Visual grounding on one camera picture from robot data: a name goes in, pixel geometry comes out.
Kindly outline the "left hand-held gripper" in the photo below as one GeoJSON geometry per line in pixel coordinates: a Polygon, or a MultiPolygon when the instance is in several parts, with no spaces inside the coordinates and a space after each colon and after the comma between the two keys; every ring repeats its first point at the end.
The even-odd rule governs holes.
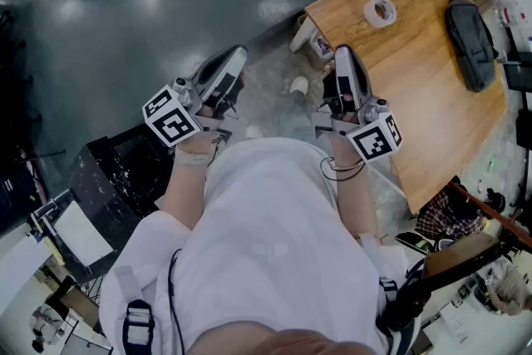
{"type": "Polygon", "coordinates": [[[224,140],[232,135],[235,114],[214,117],[204,103],[226,75],[242,77],[248,50],[235,45],[208,58],[190,78],[177,77],[163,86],[143,106],[145,123],[168,147],[190,138],[200,131],[217,131],[224,140]]]}

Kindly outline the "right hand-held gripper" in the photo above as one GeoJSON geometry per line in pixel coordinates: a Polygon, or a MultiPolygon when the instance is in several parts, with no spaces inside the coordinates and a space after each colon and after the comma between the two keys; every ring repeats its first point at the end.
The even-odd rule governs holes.
{"type": "Polygon", "coordinates": [[[358,55],[346,44],[334,54],[337,89],[351,92],[355,116],[344,121],[323,104],[311,115],[316,136],[335,133],[346,137],[365,162],[372,162],[398,152],[403,138],[387,100],[374,96],[367,70],[358,55]]]}

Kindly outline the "person's left hand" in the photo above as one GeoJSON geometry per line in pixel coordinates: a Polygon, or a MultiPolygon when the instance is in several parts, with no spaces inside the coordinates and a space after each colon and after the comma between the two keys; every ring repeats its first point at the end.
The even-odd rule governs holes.
{"type": "Polygon", "coordinates": [[[234,109],[238,95],[243,88],[244,82],[241,76],[226,75],[204,104],[214,111],[214,117],[221,117],[229,109],[234,109]]]}

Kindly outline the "person's right hand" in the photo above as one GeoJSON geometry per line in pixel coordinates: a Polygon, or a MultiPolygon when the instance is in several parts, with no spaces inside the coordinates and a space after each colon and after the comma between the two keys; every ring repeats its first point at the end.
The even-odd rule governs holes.
{"type": "Polygon", "coordinates": [[[330,61],[323,69],[323,104],[327,104],[330,111],[344,121],[351,121],[355,116],[353,94],[338,92],[335,61],[330,61]]]}

